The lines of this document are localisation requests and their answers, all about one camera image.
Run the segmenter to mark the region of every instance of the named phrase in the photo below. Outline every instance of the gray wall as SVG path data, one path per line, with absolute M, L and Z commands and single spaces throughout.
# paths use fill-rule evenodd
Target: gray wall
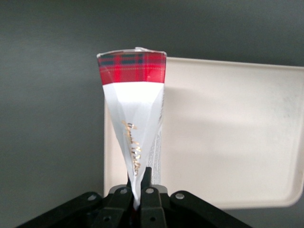
M 103 92 L 96 54 L 304 66 L 304 2 L 0 1 L 0 227 L 103 188 Z M 304 227 L 304 199 L 229 210 L 257 227 Z

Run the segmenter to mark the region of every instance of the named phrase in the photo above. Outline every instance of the white tray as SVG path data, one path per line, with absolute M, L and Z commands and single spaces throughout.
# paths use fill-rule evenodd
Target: white tray
M 304 182 L 304 67 L 168 58 L 161 184 L 223 209 L 295 203 Z M 127 181 L 105 109 L 105 194 Z

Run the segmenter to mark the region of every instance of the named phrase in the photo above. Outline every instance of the red plaid top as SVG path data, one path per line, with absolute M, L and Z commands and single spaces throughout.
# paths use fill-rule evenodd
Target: red plaid top
M 110 52 L 98 56 L 103 85 L 113 82 L 164 83 L 165 52 Z

